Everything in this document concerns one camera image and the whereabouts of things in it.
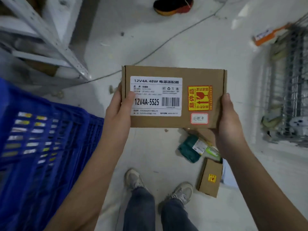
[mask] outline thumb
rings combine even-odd
[[[230,112],[234,111],[233,103],[230,99],[230,94],[226,93],[221,98],[221,104],[222,104],[222,115],[227,115]]]
[[[135,93],[133,91],[130,91],[125,100],[122,102],[119,112],[123,114],[130,114],[134,99]]]

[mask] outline orange tag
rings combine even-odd
[[[212,86],[188,86],[188,110],[212,110]]]
[[[216,175],[214,175],[214,174],[209,174],[209,178],[208,178],[208,181],[210,181],[210,182],[216,182]]]

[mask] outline barcode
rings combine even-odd
[[[162,106],[179,106],[180,98],[179,97],[163,97]]]

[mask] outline hand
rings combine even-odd
[[[222,116],[219,122],[218,131],[215,131],[216,145],[223,158],[228,158],[227,155],[231,148],[247,144],[242,125],[238,114],[233,108],[233,103],[230,99],[230,94],[226,93],[221,98]]]
[[[104,148],[113,153],[122,154],[131,127],[131,109],[135,93],[130,91],[121,104],[121,85],[114,93],[106,110],[101,137]]]

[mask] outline jeans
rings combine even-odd
[[[164,204],[161,223],[164,231],[198,231],[178,199]],[[155,202],[147,189],[137,187],[133,190],[125,211],[123,231],[155,231]]]

